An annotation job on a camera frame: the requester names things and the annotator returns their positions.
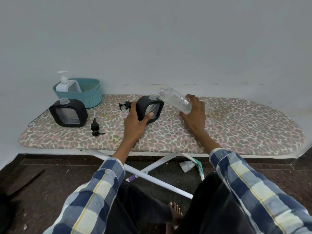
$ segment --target yellow stripe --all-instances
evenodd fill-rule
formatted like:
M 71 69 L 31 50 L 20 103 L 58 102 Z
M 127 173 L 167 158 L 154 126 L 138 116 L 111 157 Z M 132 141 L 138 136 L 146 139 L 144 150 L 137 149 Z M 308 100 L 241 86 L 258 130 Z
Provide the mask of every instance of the yellow stripe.
M 246 186 L 248 186 L 248 188 L 250 189 L 250 191 L 253 193 L 253 195 L 261 202 L 261 204 L 263 205 L 263 207 L 266 209 L 266 211 L 268 212 L 268 214 L 271 216 L 271 218 L 273 219 L 273 222 L 282 230 L 283 233 L 286 233 L 286 230 L 283 228 L 283 226 L 278 223 L 276 221 L 276 219 L 274 218 L 273 213 L 271 213 L 270 209 L 264 204 L 263 200 L 254 192 L 254 190 L 252 189 L 252 187 L 243 179 L 243 177 L 241 176 L 241 174 L 232 166 L 231 163 L 231 158 L 228 157 L 229 161 L 230 161 L 230 166 L 231 168 L 235 171 L 236 175 L 241 179 L 241 181 L 243 181 L 245 183 Z
M 103 179 L 106 177 L 106 172 L 107 172 L 107 170 L 105 171 L 104 176 L 102 177 L 102 179 L 99 181 L 99 183 L 96 185 L 95 189 L 93 190 L 92 196 L 90 197 L 90 199 L 89 199 L 87 205 L 84 207 L 84 209 L 83 209 L 82 213 L 80 214 L 80 216 L 79 216 L 77 222 L 76 222 L 75 225 L 73 226 L 73 229 L 72 229 L 71 233 L 73 233 L 73 231 L 76 230 L 76 227 L 78 226 L 79 222 L 81 221 L 81 219 L 82 219 L 82 217 L 83 217 L 85 211 L 88 209 L 88 206 L 90 205 L 90 203 L 91 203 L 91 201 L 92 201 L 92 199 L 93 199 L 93 197 L 94 197 L 94 195 L 95 195 L 95 193 L 96 193 L 97 188 L 99 187 L 99 185 L 101 184 L 101 182 L 103 181 Z

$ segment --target shirt sleeve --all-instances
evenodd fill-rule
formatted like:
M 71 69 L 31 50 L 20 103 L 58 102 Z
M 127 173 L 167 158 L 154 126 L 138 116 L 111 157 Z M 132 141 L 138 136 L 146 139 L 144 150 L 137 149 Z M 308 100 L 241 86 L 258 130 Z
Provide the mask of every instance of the shirt sleeve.
M 60 216 L 44 234 L 104 233 L 110 207 L 125 176 L 116 158 L 108 158 L 92 176 L 65 201 Z
M 312 233 L 308 211 L 238 154 L 217 148 L 209 160 L 256 233 Z

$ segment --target dark brown floor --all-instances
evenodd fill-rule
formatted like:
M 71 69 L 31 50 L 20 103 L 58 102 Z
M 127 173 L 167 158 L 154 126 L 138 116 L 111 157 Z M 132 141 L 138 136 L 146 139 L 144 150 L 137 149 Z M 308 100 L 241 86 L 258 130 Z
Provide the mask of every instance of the dark brown floor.
M 259 163 L 267 160 L 248 160 L 249 164 L 276 183 L 283 191 L 303 204 L 312 213 L 312 149 L 297 160 L 284 160 L 282 164 Z M 58 217 L 69 194 L 90 180 L 102 161 L 91 156 L 43 158 L 18 156 L 0 171 L 0 186 L 10 192 L 25 183 L 35 172 L 45 172 L 14 198 L 18 212 L 8 233 L 42 233 Z M 127 164 L 142 169 L 152 162 L 128 161 Z M 203 162 L 206 174 L 213 171 L 209 162 Z M 193 193 L 200 182 L 197 169 L 183 173 L 178 162 L 169 162 L 149 173 L 171 185 Z M 177 202 L 185 213 L 190 200 L 144 179 L 134 183 L 164 203 Z M 165 225 L 147 225 L 140 233 L 164 233 Z

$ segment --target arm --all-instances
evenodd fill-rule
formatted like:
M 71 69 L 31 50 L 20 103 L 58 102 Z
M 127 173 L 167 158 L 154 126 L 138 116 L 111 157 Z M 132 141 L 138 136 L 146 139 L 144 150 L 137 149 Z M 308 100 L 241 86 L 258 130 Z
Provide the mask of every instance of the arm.
M 205 106 L 194 95 L 190 114 L 180 113 L 210 154 L 209 161 L 248 217 L 256 233 L 312 233 L 312 217 L 294 198 L 256 172 L 238 154 L 222 149 L 205 132 Z
M 91 181 L 66 199 L 60 216 L 44 234 L 104 233 L 110 207 L 125 175 L 123 164 L 153 116 L 149 114 L 139 122 L 135 107 L 136 102 L 124 119 L 124 139 L 115 154 L 103 162 Z

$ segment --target bare foot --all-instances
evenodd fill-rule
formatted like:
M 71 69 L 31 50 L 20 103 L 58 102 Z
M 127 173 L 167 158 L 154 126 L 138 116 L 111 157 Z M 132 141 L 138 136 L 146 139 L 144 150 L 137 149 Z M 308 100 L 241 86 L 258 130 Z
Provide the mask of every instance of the bare foot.
M 174 230 L 177 229 L 177 226 L 179 225 L 181 219 L 183 218 L 181 209 L 176 203 L 170 202 L 168 206 L 171 209 L 172 212 L 172 222 L 168 223 L 166 226 L 166 234 L 173 234 Z

